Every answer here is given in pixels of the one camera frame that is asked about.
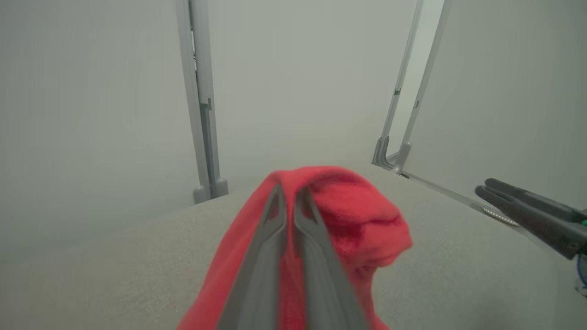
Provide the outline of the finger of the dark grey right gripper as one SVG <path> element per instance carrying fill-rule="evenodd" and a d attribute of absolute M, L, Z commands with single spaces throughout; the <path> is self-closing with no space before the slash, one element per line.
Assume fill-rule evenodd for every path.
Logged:
<path fill-rule="evenodd" d="M 569 223 L 583 223 L 586 221 L 585 211 L 572 208 L 528 190 L 514 187 L 495 178 L 488 178 L 485 181 L 485 200 L 505 215 L 513 212 L 539 211 Z"/>
<path fill-rule="evenodd" d="M 475 193 L 485 200 L 485 185 L 476 186 Z M 587 252 L 586 221 L 569 223 L 539 211 L 513 212 L 504 215 L 568 260 L 576 255 L 585 255 Z"/>

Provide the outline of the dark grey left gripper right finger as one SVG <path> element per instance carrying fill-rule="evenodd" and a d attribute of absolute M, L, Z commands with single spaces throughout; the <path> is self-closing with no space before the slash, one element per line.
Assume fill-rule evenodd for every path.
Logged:
<path fill-rule="evenodd" d="M 367 318 L 308 188 L 293 207 L 295 251 L 303 266 L 308 330 L 366 330 Z"/>

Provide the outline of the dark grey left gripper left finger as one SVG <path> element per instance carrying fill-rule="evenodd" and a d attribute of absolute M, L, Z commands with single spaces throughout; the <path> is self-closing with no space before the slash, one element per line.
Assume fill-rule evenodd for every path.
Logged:
<path fill-rule="evenodd" d="M 217 330 L 279 328 L 280 263 L 288 241 L 287 199 L 275 185 L 238 270 Z"/>

